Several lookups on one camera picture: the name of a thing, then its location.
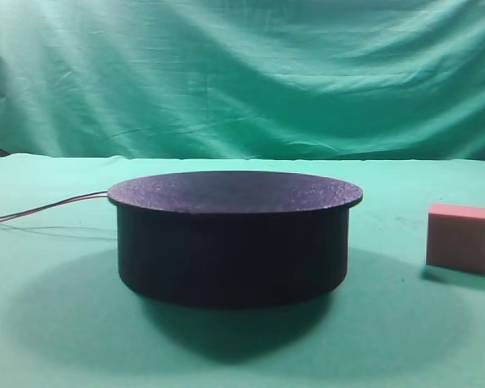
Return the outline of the black round turntable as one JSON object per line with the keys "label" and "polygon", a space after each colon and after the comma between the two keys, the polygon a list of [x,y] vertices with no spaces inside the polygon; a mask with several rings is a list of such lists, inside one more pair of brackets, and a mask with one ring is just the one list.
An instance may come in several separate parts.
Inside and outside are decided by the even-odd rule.
{"label": "black round turntable", "polygon": [[274,171],[191,171],[110,187],[118,272],[134,293],[215,310],[287,306],[335,290],[363,190]]}

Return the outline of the pink cube block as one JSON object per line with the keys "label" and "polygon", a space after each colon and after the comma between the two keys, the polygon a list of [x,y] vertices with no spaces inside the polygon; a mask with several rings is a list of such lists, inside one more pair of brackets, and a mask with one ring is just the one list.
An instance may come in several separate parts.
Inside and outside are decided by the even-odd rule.
{"label": "pink cube block", "polygon": [[485,208],[432,205],[428,211],[425,262],[485,276]]}

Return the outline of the green backdrop cloth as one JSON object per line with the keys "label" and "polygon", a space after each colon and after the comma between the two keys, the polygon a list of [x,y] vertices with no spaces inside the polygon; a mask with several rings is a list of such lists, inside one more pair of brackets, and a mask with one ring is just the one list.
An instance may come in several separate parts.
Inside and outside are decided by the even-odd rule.
{"label": "green backdrop cloth", "polygon": [[485,160],[485,1],[0,1],[0,151]]}

